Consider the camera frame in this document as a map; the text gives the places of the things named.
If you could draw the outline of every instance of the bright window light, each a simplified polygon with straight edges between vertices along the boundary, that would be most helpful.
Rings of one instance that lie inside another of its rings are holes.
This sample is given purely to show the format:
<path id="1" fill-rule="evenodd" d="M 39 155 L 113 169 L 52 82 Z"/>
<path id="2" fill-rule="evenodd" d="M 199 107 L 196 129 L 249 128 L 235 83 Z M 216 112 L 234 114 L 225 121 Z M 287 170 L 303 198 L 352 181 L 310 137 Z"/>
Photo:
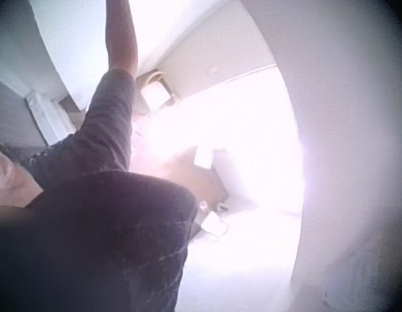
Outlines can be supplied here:
<path id="1" fill-rule="evenodd" d="M 170 94 L 159 81 L 155 81 L 145 86 L 141 90 L 141 94 L 149 108 L 153 111 L 159 109 L 163 104 L 170 100 Z"/>

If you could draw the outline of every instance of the gray t-shirt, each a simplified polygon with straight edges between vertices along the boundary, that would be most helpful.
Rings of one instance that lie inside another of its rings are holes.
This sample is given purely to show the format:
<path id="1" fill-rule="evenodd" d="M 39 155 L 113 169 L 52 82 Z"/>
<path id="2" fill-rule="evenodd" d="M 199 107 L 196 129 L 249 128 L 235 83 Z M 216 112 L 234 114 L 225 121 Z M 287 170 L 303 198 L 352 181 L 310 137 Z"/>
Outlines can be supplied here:
<path id="1" fill-rule="evenodd" d="M 21 165 L 44 190 L 93 172 L 128 171 L 134 93 L 135 82 L 128 72 L 108 71 L 80 130 Z"/>

